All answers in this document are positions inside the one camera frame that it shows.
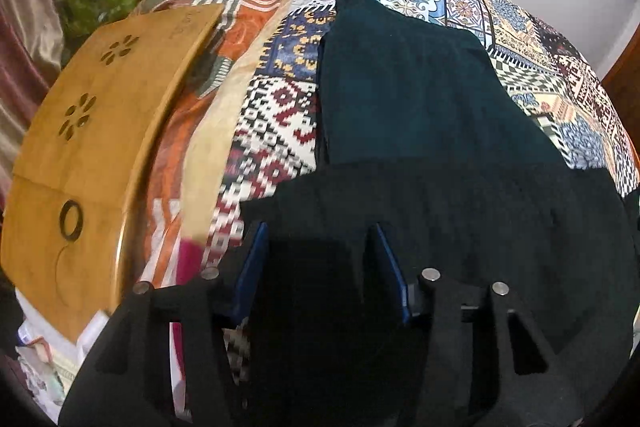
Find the black pants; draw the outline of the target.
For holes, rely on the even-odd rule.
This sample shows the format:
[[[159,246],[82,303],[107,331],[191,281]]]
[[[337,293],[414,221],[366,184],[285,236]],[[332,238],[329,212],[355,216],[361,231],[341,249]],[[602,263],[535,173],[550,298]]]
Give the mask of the black pants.
[[[585,415],[623,373],[639,304],[639,196],[608,170],[430,158],[333,165],[243,202],[268,248],[248,328],[254,426],[395,425],[393,355],[364,303],[367,231],[402,272],[507,283],[550,343]]]

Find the pink striped curtain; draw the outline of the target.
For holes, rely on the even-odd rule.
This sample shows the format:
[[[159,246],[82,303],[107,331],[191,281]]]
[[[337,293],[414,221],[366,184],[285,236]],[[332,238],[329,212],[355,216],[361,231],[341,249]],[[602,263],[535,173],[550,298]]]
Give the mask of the pink striped curtain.
[[[1,198],[24,136],[61,72],[64,36],[53,0],[1,0]]]

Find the wooden door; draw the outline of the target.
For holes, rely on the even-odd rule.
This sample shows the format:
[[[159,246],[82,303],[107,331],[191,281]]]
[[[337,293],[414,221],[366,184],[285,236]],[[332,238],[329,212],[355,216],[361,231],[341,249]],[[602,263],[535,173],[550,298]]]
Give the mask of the wooden door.
[[[623,53],[603,80],[632,144],[639,150],[640,140],[640,27],[637,27]]]

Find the orange striped patterned blanket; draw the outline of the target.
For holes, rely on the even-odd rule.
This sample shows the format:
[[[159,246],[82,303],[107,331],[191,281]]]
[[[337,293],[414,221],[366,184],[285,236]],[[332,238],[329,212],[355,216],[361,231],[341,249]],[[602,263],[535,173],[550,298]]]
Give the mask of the orange striped patterned blanket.
[[[210,227],[245,91],[262,45],[291,1],[144,0],[137,6],[139,14],[221,7],[152,150],[140,279],[153,288],[184,283],[212,260]]]

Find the patchwork patterned bedspread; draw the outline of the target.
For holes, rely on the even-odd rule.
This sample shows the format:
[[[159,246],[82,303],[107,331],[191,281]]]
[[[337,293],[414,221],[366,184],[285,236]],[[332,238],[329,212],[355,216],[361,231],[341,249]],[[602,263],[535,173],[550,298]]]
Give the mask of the patchwork patterned bedspread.
[[[574,46],[506,0],[291,0],[256,56],[203,257],[264,253],[234,369],[255,397],[610,390],[639,173]]]

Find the wooden lap desk board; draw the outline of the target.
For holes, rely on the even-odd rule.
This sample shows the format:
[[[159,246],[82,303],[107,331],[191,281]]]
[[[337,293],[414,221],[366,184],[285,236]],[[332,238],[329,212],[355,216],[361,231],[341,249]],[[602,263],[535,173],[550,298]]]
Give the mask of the wooden lap desk board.
[[[221,14],[218,4],[191,5],[98,28],[32,120],[6,200],[1,265],[67,340],[131,286],[140,183]]]

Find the folded dark teal garment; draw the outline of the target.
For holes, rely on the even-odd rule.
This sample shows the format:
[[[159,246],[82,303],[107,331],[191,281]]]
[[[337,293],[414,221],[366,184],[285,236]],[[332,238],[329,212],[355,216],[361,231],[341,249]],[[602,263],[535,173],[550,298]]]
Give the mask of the folded dark teal garment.
[[[376,0],[335,0],[335,9],[318,49],[320,166],[408,158],[565,164],[506,93],[472,32]]]

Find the white cloth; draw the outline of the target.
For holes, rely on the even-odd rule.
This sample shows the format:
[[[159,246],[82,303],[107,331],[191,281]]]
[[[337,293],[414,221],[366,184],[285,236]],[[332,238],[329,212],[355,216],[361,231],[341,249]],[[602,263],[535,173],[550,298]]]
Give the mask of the white cloth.
[[[96,312],[73,343],[55,329],[18,289],[15,297],[23,313],[23,320],[16,331],[18,363],[32,399],[56,425],[81,364],[110,317],[104,311]]]

